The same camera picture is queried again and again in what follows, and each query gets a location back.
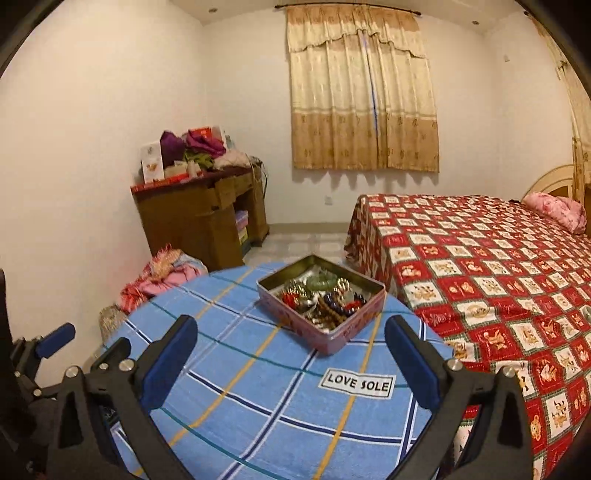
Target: wooden headboard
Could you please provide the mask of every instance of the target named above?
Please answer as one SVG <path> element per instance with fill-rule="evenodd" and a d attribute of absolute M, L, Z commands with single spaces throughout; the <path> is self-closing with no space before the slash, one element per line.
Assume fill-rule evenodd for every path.
<path fill-rule="evenodd" d="M 573 198 L 573 174 L 572 163 L 553 168 L 542 175 L 525 195 L 531 192 L 544 192 L 554 197 Z M 583 206 L 587 212 L 587 229 L 585 233 L 591 236 L 591 189 L 585 189 Z"/>
<path fill-rule="evenodd" d="M 554 197 L 573 197 L 573 164 L 561 165 L 542 175 L 526 192 L 549 193 Z"/>

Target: beige curtain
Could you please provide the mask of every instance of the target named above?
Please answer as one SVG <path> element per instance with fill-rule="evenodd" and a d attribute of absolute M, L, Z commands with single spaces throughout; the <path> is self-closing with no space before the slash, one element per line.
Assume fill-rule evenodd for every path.
<path fill-rule="evenodd" d="M 439 171 L 428 62 L 412 14 L 287 9 L 296 168 Z"/>
<path fill-rule="evenodd" d="M 564 83 L 569 94 L 571 118 L 573 123 L 573 163 L 574 163 L 574 199 L 584 202 L 585 186 L 591 184 L 591 100 L 578 75 L 571 67 L 560 47 L 548 31 L 532 18 L 538 33 L 546 41 L 548 49 L 556 63 L 558 78 Z"/>

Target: purple cloth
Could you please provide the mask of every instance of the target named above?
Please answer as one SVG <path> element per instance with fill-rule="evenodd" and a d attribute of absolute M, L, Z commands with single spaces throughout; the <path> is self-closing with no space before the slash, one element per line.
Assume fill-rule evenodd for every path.
<path fill-rule="evenodd" d="M 162 164 L 166 168 L 174 165 L 175 160 L 183 159 L 185 144 L 182 138 L 165 130 L 162 137 L 160 137 L 160 150 L 162 152 Z"/>
<path fill-rule="evenodd" d="M 195 152 L 209 153 L 212 158 L 218 158 L 226 153 L 226 148 L 221 140 L 217 138 L 207 138 L 198 133 L 189 131 L 185 142 L 187 146 Z"/>

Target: red checkered bedspread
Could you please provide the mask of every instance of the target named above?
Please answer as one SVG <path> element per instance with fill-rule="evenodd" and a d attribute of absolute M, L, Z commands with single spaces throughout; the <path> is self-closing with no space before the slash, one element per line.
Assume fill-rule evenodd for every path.
<path fill-rule="evenodd" d="M 591 241 L 482 196 L 359 198 L 346 250 L 469 368 L 518 371 L 534 477 L 567 449 L 591 400 Z M 475 411 L 459 430 L 456 455 Z"/>

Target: blue checkered tablecloth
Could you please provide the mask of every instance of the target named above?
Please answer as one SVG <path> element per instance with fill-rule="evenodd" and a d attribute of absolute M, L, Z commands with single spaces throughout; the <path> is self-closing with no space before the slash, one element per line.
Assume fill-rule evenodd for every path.
<path fill-rule="evenodd" d="M 430 417 L 388 351 L 385 321 L 400 314 L 444 358 L 452 349 L 388 296 L 378 320 L 323 357 L 258 302 L 257 280 L 283 266 L 219 271 L 170 290 L 131 314 L 107 346 L 125 336 L 138 358 L 179 315 L 197 319 L 197 345 L 164 407 L 151 414 L 196 479 L 383 480 Z M 392 397 L 319 388 L 329 367 L 396 375 Z M 143 475 L 125 432 L 112 431 L 128 469 Z"/>

